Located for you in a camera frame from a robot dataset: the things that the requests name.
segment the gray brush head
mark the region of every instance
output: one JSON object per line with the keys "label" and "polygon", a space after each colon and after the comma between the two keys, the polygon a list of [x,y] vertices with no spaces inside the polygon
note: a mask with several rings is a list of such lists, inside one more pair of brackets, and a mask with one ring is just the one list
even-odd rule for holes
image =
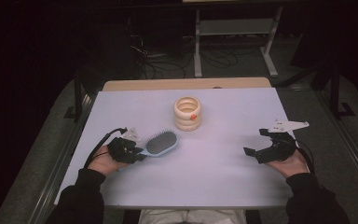
{"label": "gray brush head", "polygon": [[172,130],[164,130],[147,141],[146,150],[152,155],[159,156],[163,152],[165,153],[174,148],[176,144],[176,134]]}

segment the person's right hand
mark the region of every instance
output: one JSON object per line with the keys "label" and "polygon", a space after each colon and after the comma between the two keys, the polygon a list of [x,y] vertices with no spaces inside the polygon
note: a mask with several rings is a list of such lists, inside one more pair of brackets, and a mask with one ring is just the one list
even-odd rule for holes
{"label": "person's right hand", "polygon": [[95,152],[95,155],[100,156],[97,156],[94,160],[92,160],[88,169],[97,171],[103,175],[110,175],[113,172],[128,166],[127,163],[115,161],[107,152],[107,146],[100,147],[97,152]]}
{"label": "person's right hand", "polygon": [[298,150],[285,161],[270,161],[265,164],[277,170],[284,178],[310,172],[304,157]]}

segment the stacked rings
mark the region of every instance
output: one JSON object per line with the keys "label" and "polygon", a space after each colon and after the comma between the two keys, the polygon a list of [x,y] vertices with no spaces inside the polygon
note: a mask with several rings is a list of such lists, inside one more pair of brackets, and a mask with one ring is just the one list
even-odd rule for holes
{"label": "stacked rings", "polygon": [[173,105],[175,125],[186,132],[196,130],[201,125],[201,104],[194,97],[178,99]]}

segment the black wire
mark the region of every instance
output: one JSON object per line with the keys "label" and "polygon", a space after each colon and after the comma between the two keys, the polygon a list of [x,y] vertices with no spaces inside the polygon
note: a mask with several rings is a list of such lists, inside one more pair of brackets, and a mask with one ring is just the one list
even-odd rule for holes
{"label": "black wire", "polygon": [[145,64],[141,63],[142,73],[145,75],[145,79],[147,79],[147,73],[145,71]]}
{"label": "black wire", "polygon": [[126,132],[127,129],[114,129],[112,132],[110,133],[107,133],[103,139],[97,144],[97,146],[95,146],[95,148],[91,151],[91,153],[89,154],[89,156],[87,157],[86,159],[86,162],[84,163],[84,168],[87,169],[90,165],[90,163],[92,162],[93,160],[93,157],[94,157],[94,154],[97,152],[98,149],[100,149],[100,147],[103,145],[104,142],[106,142],[106,140],[110,137],[110,135],[112,135],[112,133],[115,133],[115,132],[120,132],[121,134],[123,134],[124,132]]}
{"label": "black wire", "polygon": [[[185,70],[185,68],[190,64],[190,62],[191,62],[191,60],[192,60],[192,58],[193,58],[193,55],[194,55],[194,54],[192,53],[191,56],[188,58],[187,62],[185,63],[185,65],[181,65],[181,64],[178,64],[178,63],[173,63],[173,62],[175,62],[175,61],[178,61],[178,60],[183,59],[184,57],[180,57],[180,58],[178,58],[178,59],[176,59],[176,60],[161,61],[161,62],[159,62],[159,61],[150,62],[150,60],[147,60],[147,62],[144,62],[144,64],[150,66],[150,67],[153,69],[153,71],[155,72],[152,78],[155,78],[155,74],[156,74],[156,73],[161,73],[160,71],[157,71],[156,69],[160,69],[160,70],[163,70],[163,71],[177,71],[177,70],[181,70],[182,73],[183,73],[183,78],[185,78],[185,77],[186,77],[186,70]],[[158,66],[158,65],[156,65],[156,64],[168,64],[168,65],[173,65],[173,66],[175,66],[175,68],[161,67],[161,66]]]}
{"label": "black wire", "polygon": [[97,157],[99,157],[99,156],[102,156],[102,155],[104,155],[104,154],[107,154],[107,153],[109,153],[108,151],[107,152],[103,152],[103,153],[101,153],[101,154],[98,154],[98,155],[95,155],[94,157],[92,157],[92,161],[93,160],[95,160],[95,158],[97,158]]}
{"label": "black wire", "polygon": [[[182,51],[182,54],[187,54],[189,52],[194,52],[193,49],[189,49],[189,47],[184,47],[184,50]],[[179,54],[179,53],[176,53],[174,51],[168,51],[168,52],[165,52],[164,55],[161,55],[161,56],[156,56],[156,57],[147,57],[146,56],[146,59],[148,62],[150,63],[154,63],[155,61],[157,62],[165,62],[165,63],[172,63],[172,62],[175,62],[175,61],[178,61],[178,60],[182,60],[184,57]]]}
{"label": "black wire", "polygon": [[259,47],[254,47],[254,48],[252,48],[251,50],[246,51],[246,52],[244,52],[244,53],[234,53],[234,54],[235,54],[235,55],[246,55],[246,54],[253,53],[253,52],[255,52],[255,51],[258,50],[258,49],[259,49]]}
{"label": "black wire", "polygon": [[230,61],[228,61],[228,63],[222,63],[222,62],[219,62],[215,59],[212,59],[210,58],[209,56],[207,56],[205,53],[202,53],[200,52],[200,56],[204,59],[204,61],[206,63],[208,63],[210,66],[213,66],[213,67],[217,67],[217,68],[228,68],[232,65],[235,65],[238,63],[238,58],[237,57],[234,57],[234,59],[236,60],[234,63],[231,63]]}
{"label": "black wire", "polygon": [[208,49],[208,52],[210,52],[215,57],[215,59],[226,59],[228,56],[233,55],[232,53],[225,53],[222,49]]}
{"label": "black wire", "polygon": [[310,148],[307,147],[307,145],[305,145],[305,144],[304,144],[303,142],[301,142],[301,141],[298,141],[298,140],[296,140],[296,139],[295,139],[295,141],[298,142],[299,144],[301,144],[301,145],[309,152],[309,154],[310,154],[310,160],[311,160],[311,162],[313,163],[313,162],[314,162],[314,159],[313,159],[313,154],[312,154],[312,151],[310,150]]}
{"label": "black wire", "polygon": [[[229,66],[232,66],[232,65],[235,65],[235,64],[238,64],[238,57],[237,55],[234,55],[234,54],[228,54],[227,56],[225,57],[220,57],[220,56],[216,56],[216,52],[212,52],[213,56],[216,58],[216,59],[226,59],[227,60],[227,64]],[[234,58],[234,63],[231,62],[231,60],[229,59],[229,56],[232,56]]]}
{"label": "black wire", "polygon": [[[236,53],[235,51],[237,51],[237,48],[239,48],[240,46],[242,46],[245,43],[244,38],[242,39],[242,41],[240,42],[240,44],[238,44],[237,46],[233,47],[234,49],[229,53],[229,54],[234,54],[234,55],[245,55],[248,53],[251,53],[257,49],[259,49],[259,47],[255,47],[253,49],[251,49],[249,52],[245,52],[245,53]],[[223,41],[221,41],[222,46],[228,47],[227,45],[225,45],[225,43]]]}
{"label": "black wire", "polygon": [[224,58],[224,57],[227,57],[228,55],[235,55],[234,52],[237,48],[239,48],[245,41],[242,40],[240,42],[240,44],[238,44],[237,46],[227,46],[225,45],[225,43],[222,41],[222,38],[220,38],[220,44],[224,47],[224,48],[230,48],[230,51],[229,52],[225,52],[223,49],[220,49],[219,51],[222,51],[223,53],[225,53],[226,55],[225,56],[222,56],[221,58]]}

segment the white tabletop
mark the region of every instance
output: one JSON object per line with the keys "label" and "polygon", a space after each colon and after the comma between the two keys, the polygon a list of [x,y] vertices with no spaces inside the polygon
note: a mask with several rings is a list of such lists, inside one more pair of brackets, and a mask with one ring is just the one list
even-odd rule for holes
{"label": "white tabletop", "polygon": [[[202,105],[202,123],[193,132],[182,132],[173,123],[173,103],[183,96],[196,97]],[[291,191],[283,177],[243,151],[243,147],[270,147],[269,138],[258,130],[276,119],[287,117],[273,88],[99,92],[60,192],[76,182],[78,170],[106,133],[135,127],[142,147],[154,133],[173,129],[179,141],[174,150],[108,176],[101,188],[106,205],[284,206]]]}

